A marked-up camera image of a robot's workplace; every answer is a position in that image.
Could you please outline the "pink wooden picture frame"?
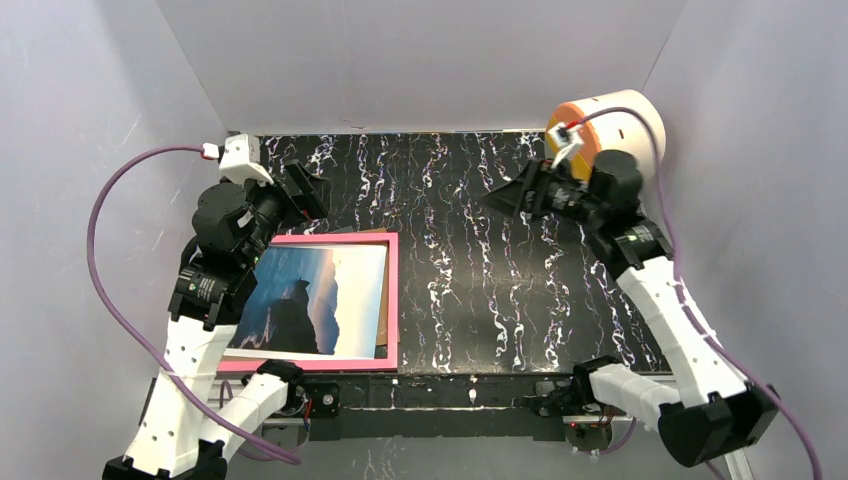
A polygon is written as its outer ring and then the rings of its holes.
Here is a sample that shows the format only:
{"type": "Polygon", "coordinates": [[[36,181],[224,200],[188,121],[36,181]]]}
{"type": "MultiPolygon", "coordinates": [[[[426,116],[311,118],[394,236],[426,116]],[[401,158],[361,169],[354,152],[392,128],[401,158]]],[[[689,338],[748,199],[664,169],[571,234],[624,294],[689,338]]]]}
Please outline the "pink wooden picture frame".
{"type": "MultiPolygon", "coordinates": [[[[312,238],[322,235],[278,235],[272,242],[270,247],[278,245],[299,245],[308,243],[312,238]]],[[[389,232],[389,239],[392,243],[391,247],[391,283],[389,287],[389,326],[388,326],[388,343],[379,346],[376,349],[376,356],[373,359],[365,360],[288,360],[294,362],[297,366],[303,368],[310,373],[318,372],[373,372],[373,371],[394,371],[398,367],[398,236],[394,232],[389,232]]],[[[260,364],[266,360],[285,360],[285,359],[262,359],[262,358],[247,358],[240,356],[230,356],[225,352],[224,359],[218,368],[221,373],[245,373],[257,369],[260,364]]]]}

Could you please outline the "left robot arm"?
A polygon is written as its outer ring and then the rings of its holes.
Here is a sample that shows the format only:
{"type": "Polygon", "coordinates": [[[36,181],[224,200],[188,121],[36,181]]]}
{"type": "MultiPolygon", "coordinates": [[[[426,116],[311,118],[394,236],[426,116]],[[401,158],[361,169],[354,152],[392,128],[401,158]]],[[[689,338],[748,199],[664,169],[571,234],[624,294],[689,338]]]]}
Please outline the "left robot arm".
{"type": "Polygon", "coordinates": [[[105,464],[105,478],[222,479],[245,443],[298,463],[256,433],[288,403],[297,366],[265,362],[221,409],[210,408],[207,398],[256,288],[261,255],[279,231],[326,215],[322,185],[297,161],[287,162],[282,175],[251,162],[223,169],[221,181],[201,193],[167,308],[166,344],[151,350],[156,380],[134,439],[105,464]]]}

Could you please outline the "brown cardboard backing board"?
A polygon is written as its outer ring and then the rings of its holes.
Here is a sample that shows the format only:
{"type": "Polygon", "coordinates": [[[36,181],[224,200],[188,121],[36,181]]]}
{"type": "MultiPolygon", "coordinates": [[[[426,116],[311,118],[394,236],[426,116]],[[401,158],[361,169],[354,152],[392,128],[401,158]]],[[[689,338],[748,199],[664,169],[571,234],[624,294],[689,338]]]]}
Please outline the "brown cardboard backing board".
{"type": "Polygon", "coordinates": [[[297,246],[309,258],[302,279],[319,354],[373,358],[388,343],[391,247],[384,228],[322,234],[297,246]]]}

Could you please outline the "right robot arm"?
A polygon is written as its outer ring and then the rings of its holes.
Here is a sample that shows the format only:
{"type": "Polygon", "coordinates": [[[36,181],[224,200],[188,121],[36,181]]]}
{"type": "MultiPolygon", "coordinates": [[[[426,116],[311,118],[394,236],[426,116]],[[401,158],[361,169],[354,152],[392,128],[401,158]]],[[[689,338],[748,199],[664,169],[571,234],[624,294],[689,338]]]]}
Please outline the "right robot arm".
{"type": "Polygon", "coordinates": [[[708,343],[660,228],[639,210],[643,177],[635,158],[600,153],[587,182],[551,161],[532,160],[482,202],[494,211],[580,223],[590,248],[645,320],[672,371],[666,385],[600,356],[575,365],[565,387],[532,401],[537,410],[611,406],[658,432],[672,458],[693,467],[756,444],[777,415],[759,387],[708,343]]]}

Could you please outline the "landscape photo print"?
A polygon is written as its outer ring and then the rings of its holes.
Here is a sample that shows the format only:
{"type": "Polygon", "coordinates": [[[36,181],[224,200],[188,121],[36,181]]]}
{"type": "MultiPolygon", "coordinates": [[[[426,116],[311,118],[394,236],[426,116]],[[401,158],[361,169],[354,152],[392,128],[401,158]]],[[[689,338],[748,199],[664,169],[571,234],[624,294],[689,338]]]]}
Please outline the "landscape photo print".
{"type": "Polygon", "coordinates": [[[255,270],[227,354],[285,360],[365,360],[376,354],[387,247],[272,246],[255,270]]]}

